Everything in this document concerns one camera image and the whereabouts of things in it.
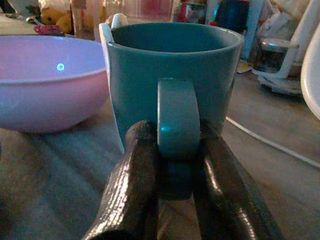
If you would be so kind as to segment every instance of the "plastic bowl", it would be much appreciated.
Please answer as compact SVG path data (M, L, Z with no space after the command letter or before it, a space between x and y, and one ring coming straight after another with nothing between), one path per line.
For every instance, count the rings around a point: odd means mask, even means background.
M61 131L90 117L108 98L98 42L0 36L0 55L0 128Z

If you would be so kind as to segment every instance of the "table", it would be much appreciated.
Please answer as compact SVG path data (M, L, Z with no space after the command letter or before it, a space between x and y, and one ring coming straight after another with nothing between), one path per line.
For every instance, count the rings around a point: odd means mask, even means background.
M304 101L270 92L251 73L236 76L228 116L319 161L320 122ZM320 236L320 171L225 122L222 136L256 180L287 239ZM52 134L0 129L0 239L76 240L95 218L121 157L108 99L92 117ZM199 239L193 201L165 205L161 240Z

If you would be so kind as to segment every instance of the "mug handle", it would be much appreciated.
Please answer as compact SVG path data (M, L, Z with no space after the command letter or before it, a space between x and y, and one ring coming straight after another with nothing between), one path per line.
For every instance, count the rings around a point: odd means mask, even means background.
M184 161L200 143L200 118L191 79L160 78L157 89L157 144L161 156Z

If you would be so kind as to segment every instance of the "clear glass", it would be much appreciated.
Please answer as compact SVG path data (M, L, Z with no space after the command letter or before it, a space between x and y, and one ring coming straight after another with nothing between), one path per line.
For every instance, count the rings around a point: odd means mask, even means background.
M106 0L107 16L123 13L132 22L170 21L173 0Z

